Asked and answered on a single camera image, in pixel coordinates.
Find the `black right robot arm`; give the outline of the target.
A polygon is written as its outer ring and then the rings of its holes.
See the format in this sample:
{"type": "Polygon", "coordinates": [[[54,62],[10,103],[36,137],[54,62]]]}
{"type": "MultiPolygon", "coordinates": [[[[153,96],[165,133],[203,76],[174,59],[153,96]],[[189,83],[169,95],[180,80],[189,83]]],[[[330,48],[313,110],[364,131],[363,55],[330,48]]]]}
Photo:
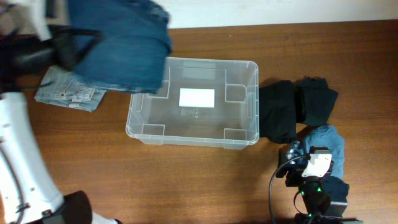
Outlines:
{"type": "Polygon", "coordinates": [[[290,159],[280,150],[278,166],[269,184],[269,196],[273,180],[285,178],[286,187],[297,189],[293,202],[301,197],[306,209],[297,212],[295,223],[362,223],[356,218],[343,218],[348,206],[349,185],[332,176],[333,165],[332,154],[326,147],[312,146],[309,152],[290,159]]]}

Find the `light blue jeans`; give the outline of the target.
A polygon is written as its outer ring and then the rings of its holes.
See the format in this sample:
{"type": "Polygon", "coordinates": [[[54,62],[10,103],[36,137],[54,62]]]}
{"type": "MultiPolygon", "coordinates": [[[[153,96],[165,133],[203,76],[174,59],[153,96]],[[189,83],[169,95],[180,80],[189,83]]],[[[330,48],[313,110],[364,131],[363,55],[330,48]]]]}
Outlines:
{"type": "Polygon", "coordinates": [[[72,72],[58,66],[44,75],[34,98],[39,103],[93,112],[106,91],[85,85],[72,72]]]}

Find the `clear plastic storage bin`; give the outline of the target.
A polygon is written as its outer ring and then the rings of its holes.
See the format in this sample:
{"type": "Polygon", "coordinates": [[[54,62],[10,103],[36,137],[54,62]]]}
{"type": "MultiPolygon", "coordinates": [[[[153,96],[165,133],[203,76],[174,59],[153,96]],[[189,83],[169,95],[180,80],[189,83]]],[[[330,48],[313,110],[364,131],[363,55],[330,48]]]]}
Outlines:
{"type": "Polygon", "coordinates": [[[161,89],[131,96],[125,131],[144,144],[254,145],[259,140],[259,67],[253,61],[169,57],[161,89]],[[179,106],[181,88],[214,89],[215,106],[179,106]]]}

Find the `dark blue jeans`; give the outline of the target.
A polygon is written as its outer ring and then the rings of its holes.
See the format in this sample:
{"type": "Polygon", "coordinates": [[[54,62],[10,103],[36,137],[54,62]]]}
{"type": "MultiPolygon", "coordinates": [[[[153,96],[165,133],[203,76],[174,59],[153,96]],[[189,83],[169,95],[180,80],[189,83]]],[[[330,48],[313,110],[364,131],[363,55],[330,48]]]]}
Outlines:
{"type": "Polygon", "coordinates": [[[70,24],[101,32],[102,40],[75,67],[87,85],[129,93],[157,93],[172,51],[170,14],[154,1],[72,0],[70,24]]]}

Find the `white label in bin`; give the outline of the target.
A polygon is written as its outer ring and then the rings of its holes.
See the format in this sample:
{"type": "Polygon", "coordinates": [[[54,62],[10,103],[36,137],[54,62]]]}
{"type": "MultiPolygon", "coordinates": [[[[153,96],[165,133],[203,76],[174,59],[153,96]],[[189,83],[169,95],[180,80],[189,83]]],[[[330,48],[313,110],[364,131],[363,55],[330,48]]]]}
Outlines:
{"type": "Polygon", "coordinates": [[[181,107],[213,108],[214,89],[181,88],[178,105],[181,107]]]}

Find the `black folded garment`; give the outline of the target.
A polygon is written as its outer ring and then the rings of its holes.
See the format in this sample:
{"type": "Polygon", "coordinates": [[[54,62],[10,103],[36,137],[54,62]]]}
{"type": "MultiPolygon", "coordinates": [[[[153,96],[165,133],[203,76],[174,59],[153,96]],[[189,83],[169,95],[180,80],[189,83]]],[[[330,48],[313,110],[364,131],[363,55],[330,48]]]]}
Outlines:
{"type": "Polygon", "coordinates": [[[280,80],[259,89],[259,136],[277,144],[297,139],[296,124],[327,124],[338,98],[324,78],[280,80]]]}

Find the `blue folded cloth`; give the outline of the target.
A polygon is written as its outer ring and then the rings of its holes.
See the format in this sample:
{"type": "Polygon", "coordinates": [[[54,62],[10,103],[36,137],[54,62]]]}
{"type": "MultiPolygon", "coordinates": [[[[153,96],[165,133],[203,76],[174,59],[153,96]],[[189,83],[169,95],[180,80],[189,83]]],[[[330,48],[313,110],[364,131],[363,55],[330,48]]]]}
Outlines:
{"type": "Polygon", "coordinates": [[[333,125],[327,124],[311,130],[302,140],[294,141],[287,151],[287,158],[292,159],[310,151],[310,147],[327,147],[334,162],[331,175],[339,179],[344,176],[345,140],[333,125]]]}

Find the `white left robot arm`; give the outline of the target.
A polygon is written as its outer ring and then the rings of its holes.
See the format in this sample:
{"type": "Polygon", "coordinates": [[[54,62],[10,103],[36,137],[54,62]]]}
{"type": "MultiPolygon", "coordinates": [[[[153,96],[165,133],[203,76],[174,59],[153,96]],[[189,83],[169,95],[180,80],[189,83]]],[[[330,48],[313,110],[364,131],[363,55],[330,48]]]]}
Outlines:
{"type": "Polygon", "coordinates": [[[97,30],[50,26],[53,37],[1,39],[1,197],[6,223],[119,223],[92,211],[83,191],[63,195],[54,184],[30,125],[17,78],[56,64],[71,70],[102,41],[97,30]]]}

